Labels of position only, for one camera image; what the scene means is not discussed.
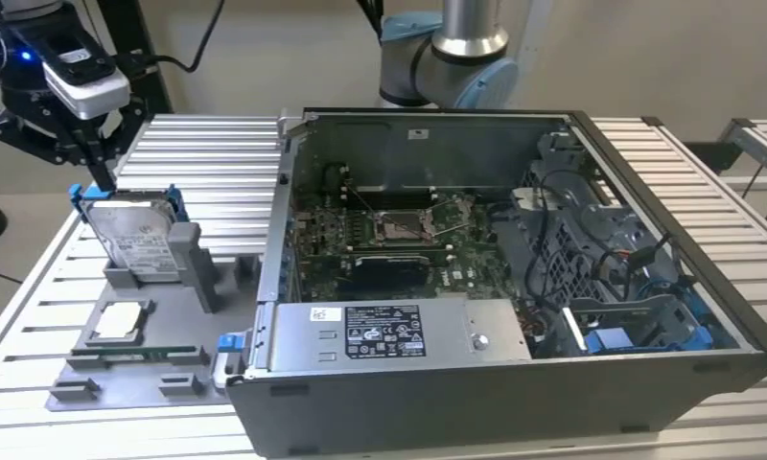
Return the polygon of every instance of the white sticker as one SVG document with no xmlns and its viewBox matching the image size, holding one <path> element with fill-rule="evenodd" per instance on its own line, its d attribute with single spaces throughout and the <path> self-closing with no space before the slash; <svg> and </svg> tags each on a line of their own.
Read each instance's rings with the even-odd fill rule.
<svg viewBox="0 0 767 460">
<path fill-rule="evenodd" d="M 407 137 L 411 141 L 420 141 L 423 139 L 430 138 L 430 130 L 428 129 L 410 129 Z"/>
<path fill-rule="evenodd" d="M 164 235 L 113 237 L 113 244 L 128 269 L 136 275 L 171 273 L 179 270 Z"/>
<path fill-rule="evenodd" d="M 310 309 L 311 321 L 340 321 L 342 320 L 340 307 L 312 307 Z"/>
</svg>

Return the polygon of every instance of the hard drive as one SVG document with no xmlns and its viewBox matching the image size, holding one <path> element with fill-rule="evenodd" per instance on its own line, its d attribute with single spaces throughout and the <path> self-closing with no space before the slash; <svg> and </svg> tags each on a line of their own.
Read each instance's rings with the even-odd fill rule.
<svg viewBox="0 0 767 460">
<path fill-rule="evenodd" d="M 79 209 L 116 268 L 128 268 L 143 283 L 179 281 L 168 246 L 172 225 L 187 220 L 177 189 L 112 195 L 89 189 Z"/>
</svg>

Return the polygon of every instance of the barcode sticker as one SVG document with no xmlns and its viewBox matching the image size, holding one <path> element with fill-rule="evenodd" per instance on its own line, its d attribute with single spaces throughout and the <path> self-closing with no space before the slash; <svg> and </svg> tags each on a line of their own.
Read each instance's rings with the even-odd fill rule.
<svg viewBox="0 0 767 460">
<path fill-rule="evenodd" d="M 343 310 L 340 307 L 312 307 L 310 321 L 340 321 Z"/>
<path fill-rule="evenodd" d="M 164 235 L 123 235 L 113 237 L 113 244 L 136 275 L 172 273 L 179 269 Z"/>
</svg>

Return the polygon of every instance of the sticker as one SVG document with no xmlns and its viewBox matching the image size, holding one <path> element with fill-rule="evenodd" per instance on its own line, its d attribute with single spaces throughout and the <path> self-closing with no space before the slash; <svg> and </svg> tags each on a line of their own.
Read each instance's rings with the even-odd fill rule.
<svg viewBox="0 0 767 460">
<path fill-rule="evenodd" d="M 426 357 L 418 305 L 347 307 L 344 326 L 351 359 Z"/>
<path fill-rule="evenodd" d="M 311 321 L 340 321 L 342 320 L 340 307 L 312 307 L 310 309 Z"/>
<path fill-rule="evenodd" d="M 136 275 L 171 273 L 179 270 L 164 235 L 113 237 L 113 245 L 125 266 Z"/>
<path fill-rule="evenodd" d="M 428 129 L 410 129 L 407 134 L 407 138 L 411 141 L 420 141 L 423 139 L 430 138 L 430 130 Z"/>
</svg>

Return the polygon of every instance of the blue latch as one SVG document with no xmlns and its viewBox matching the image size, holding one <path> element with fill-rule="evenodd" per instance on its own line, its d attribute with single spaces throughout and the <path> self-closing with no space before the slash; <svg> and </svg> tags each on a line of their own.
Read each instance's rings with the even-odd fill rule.
<svg viewBox="0 0 767 460">
<path fill-rule="evenodd" d="M 633 345 L 623 328 L 594 329 L 586 335 L 586 346 L 593 355 L 607 350 L 626 349 Z"/>
<path fill-rule="evenodd" d="M 176 188 L 173 184 L 169 184 L 169 187 L 165 190 L 165 195 L 168 196 L 168 200 L 173 205 L 173 211 L 176 213 L 176 221 L 189 222 L 191 218 L 188 218 L 188 210 L 184 207 L 184 197 L 181 196 L 181 191 Z"/>
<path fill-rule="evenodd" d="M 244 350 L 244 335 L 226 333 L 219 337 L 219 353 L 240 353 Z"/>
<path fill-rule="evenodd" d="M 83 222 L 88 222 L 88 217 L 85 215 L 85 210 L 81 208 L 81 201 L 84 199 L 100 200 L 109 199 L 113 196 L 113 192 L 103 192 L 96 185 L 88 187 L 85 192 L 81 191 L 81 185 L 75 184 L 68 188 L 68 197 L 72 202 L 72 206 L 79 212 L 79 218 Z"/>
</svg>

